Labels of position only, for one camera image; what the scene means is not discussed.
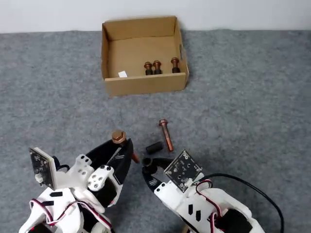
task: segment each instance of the red wire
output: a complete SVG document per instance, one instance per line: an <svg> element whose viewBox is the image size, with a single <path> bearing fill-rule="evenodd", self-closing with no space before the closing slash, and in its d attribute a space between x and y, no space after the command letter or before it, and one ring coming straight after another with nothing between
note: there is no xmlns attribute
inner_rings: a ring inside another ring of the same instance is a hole
<svg viewBox="0 0 311 233"><path fill-rule="evenodd" d="M214 228L215 228L215 215L217 213L214 212L210 215L210 233L214 233Z"/></svg>
<svg viewBox="0 0 311 233"><path fill-rule="evenodd" d="M201 185L201 184L203 184L203 183L211 183L211 180L203 180L203 181L199 182L199 183L196 185L196 187L195 187L195 191L196 191L199 195L205 197L205 199L206 199L209 203L211 203L211 204L216 208L216 210L217 210L217 217L221 217L221 216L222 216L222 214L221 214L222 211L221 211L219 205L217 205L215 202L213 202L211 199L209 199L208 197L206 197L204 194L202 194L202 193L198 190L198 186Z"/></svg>
<svg viewBox="0 0 311 233"><path fill-rule="evenodd" d="M31 199L30 202L33 201L35 202L36 204L38 204L42 209L44 209L45 213L48 215L49 217L49 220L50 221L53 221L53 216L52 214L50 213L50 211L41 203L39 202L37 199Z"/></svg>
<svg viewBox="0 0 311 233"><path fill-rule="evenodd" d="M69 207L71 207L73 204L80 203L80 204L83 204L83 205L87 206L87 207L90 209L89 211L93 212L97 217L99 217L100 220L103 221L105 224L107 224L109 228L112 228L111 223L110 223L107 219L105 219L105 218L104 218L102 215L100 215L93 207L91 207L89 204L87 204L87 203L84 202L84 201L75 200L75 201L69 203L69 204L67 205L67 207L64 209L64 211L61 213L61 215L57 218L57 220L53 220L53 216L52 216L52 214L50 213L50 211L49 211L41 202L39 202L37 199L31 199L31 201L35 202L35 203L38 204L41 208L44 209L44 211L46 212L46 214L47 214L48 217L49 217L50 222L54 222L54 223L50 224L51 226L54 225L54 224L56 224L56 223L64 216L65 212L67 211L67 209L68 209Z"/></svg>

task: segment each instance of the white label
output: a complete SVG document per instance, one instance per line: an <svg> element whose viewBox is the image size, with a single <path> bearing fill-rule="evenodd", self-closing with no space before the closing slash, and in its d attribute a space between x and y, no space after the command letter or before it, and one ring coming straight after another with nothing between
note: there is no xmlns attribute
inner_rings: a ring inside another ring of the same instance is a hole
<svg viewBox="0 0 311 233"><path fill-rule="evenodd" d="M125 71L119 72L119 77L120 77L120 78L126 78L126 77L127 77L126 72L125 72Z"/></svg>

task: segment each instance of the open cardboard box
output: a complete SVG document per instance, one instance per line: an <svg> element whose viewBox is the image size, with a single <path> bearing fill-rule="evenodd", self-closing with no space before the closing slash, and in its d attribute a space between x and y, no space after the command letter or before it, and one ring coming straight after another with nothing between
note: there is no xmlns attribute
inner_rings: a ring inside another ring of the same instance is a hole
<svg viewBox="0 0 311 233"><path fill-rule="evenodd" d="M173 57L180 73L172 73ZM162 63L162 74L146 76L144 64L154 60ZM119 77L121 71L127 77ZM111 96L183 90L189 71L177 17L104 22L102 74Z"/></svg>

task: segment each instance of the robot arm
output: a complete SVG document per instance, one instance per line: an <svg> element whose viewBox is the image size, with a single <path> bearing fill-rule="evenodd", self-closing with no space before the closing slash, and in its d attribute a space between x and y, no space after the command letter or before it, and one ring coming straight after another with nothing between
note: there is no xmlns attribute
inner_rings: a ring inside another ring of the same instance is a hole
<svg viewBox="0 0 311 233"><path fill-rule="evenodd" d="M152 176L159 164L171 179L167 183ZM186 151L173 161L147 159L143 165L142 174L151 191L180 216L192 232L264 233L247 206L221 189L199 183L204 177L202 169Z"/></svg>
<svg viewBox="0 0 311 233"><path fill-rule="evenodd" d="M112 231L103 213L119 199L132 160L131 139L122 144L109 140L80 154L67 172L58 170L58 160L39 148L30 154L35 179L48 188L30 201L31 214L19 233Z"/></svg>

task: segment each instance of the circuit board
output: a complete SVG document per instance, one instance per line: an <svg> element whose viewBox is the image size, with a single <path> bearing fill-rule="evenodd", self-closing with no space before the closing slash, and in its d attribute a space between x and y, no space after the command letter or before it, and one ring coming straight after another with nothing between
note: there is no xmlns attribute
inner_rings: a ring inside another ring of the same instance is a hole
<svg viewBox="0 0 311 233"><path fill-rule="evenodd" d="M164 173L184 193L188 187L189 179L194 179L200 174L202 168L193 160L186 150L178 155L165 169Z"/></svg>
<svg viewBox="0 0 311 233"><path fill-rule="evenodd" d="M54 159L39 148L29 148L31 162L36 177L39 177L42 182L51 189L55 190L54 172L52 167L55 166Z"/></svg>

